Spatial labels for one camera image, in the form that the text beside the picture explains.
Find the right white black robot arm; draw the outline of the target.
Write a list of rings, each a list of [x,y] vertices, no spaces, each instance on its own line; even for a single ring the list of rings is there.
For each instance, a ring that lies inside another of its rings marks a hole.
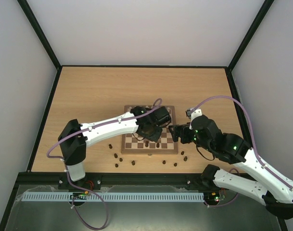
[[[253,147],[243,138],[223,133],[214,120],[205,115],[193,118],[184,125],[169,126],[173,141],[193,142],[214,158],[231,164],[249,174],[253,180],[233,175],[217,166],[207,165],[201,174],[202,184],[233,190],[250,197],[281,219],[293,218],[293,180],[280,174],[272,166],[256,157]]]

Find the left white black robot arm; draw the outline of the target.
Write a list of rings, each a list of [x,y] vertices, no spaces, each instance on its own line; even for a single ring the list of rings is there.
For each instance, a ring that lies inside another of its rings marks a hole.
[[[122,115],[94,123],[80,124],[77,119],[69,121],[58,141],[74,134],[60,143],[71,181],[85,178],[83,161],[88,147],[115,136],[133,133],[149,141],[157,142],[163,127],[171,121],[170,113],[164,106],[156,109],[136,106]]]

